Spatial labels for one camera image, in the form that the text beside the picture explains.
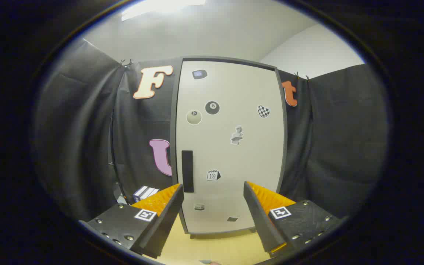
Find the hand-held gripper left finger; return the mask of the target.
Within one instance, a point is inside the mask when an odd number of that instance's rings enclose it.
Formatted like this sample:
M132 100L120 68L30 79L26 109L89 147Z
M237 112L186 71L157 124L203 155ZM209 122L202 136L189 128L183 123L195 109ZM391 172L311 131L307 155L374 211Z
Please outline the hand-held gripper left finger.
M158 258L183 200L177 183L133 205L117 203L81 226L119 252Z

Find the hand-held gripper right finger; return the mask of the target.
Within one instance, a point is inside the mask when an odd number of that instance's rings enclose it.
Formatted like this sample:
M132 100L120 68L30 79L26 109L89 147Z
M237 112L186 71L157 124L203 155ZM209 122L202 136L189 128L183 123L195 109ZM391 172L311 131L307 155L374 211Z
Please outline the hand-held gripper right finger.
M311 200L295 202L249 181L244 183L243 196L264 251L272 258L307 250L348 220Z

